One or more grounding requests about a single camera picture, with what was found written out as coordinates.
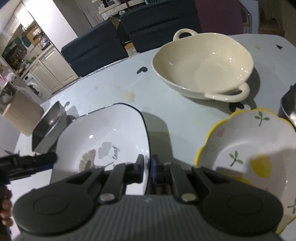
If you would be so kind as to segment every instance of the metal baking pan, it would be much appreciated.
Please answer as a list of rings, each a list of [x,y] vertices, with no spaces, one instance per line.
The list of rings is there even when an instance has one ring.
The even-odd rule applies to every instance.
[[[32,151],[47,153],[68,125],[68,117],[60,102],[56,102],[40,119],[32,135]]]
[[[296,84],[281,99],[278,116],[288,120],[296,130]]]

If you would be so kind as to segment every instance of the white cabinet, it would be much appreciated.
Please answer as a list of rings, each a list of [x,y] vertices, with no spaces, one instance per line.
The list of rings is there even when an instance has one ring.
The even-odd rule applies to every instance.
[[[6,25],[5,29],[3,30],[0,36],[0,50],[1,54],[3,53],[4,49],[9,43],[9,40],[13,36],[14,32],[17,30],[18,26],[20,25],[17,18],[13,15],[9,20],[8,24]]]
[[[17,8],[14,11],[14,14],[15,14],[16,18],[18,19],[18,21],[20,22],[20,24],[25,29],[27,29],[27,27],[29,27],[30,24],[34,21],[34,19],[29,14],[28,10],[26,9],[26,7],[24,6],[24,4],[22,2],[17,6]]]
[[[73,69],[55,47],[52,47],[41,58],[41,61],[62,85],[69,84],[78,78]]]
[[[50,93],[54,93],[63,87],[40,60],[32,67],[30,73],[35,75]]]

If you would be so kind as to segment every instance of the floral bowl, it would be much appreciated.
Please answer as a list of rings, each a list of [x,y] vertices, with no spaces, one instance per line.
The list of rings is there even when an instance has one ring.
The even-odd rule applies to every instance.
[[[216,124],[195,164],[275,195],[284,214],[281,233],[296,215],[296,133],[266,109],[241,110]]]

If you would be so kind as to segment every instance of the pink heart pattern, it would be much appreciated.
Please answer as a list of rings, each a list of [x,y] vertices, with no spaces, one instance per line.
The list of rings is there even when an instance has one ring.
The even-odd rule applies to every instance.
[[[224,134],[224,132],[225,132],[225,128],[224,128],[224,127],[223,127],[223,128],[220,128],[220,129],[217,131],[217,136],[222,137],[223,134]]]

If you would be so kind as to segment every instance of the bowl handle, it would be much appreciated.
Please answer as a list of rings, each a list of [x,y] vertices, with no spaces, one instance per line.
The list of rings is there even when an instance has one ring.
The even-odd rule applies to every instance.
[[[183,28],[183,29],[178,30],[178,31],[175,33],[175,35],[174,35],[174,37],[173,37],[173,41],[175,41],[175,40],[177,40],[177,39],[180,39],[180,35],[181,35],[182,33],[190,33],[191,35],[197,35],[197,34],[198,34],[197,32],[195,32],[195,31],[192,30],[192,29],[189,29],[189,28]]]
[[[221,95],[221,94],[206,93],[205,97],[208,99],[219,100],[223,102],[236,103],[236,102],[243,101],[250,94],[250,87],[247,83],[241,84],[238,87],[238,89],[240,89],[242,92],[237,95]]]

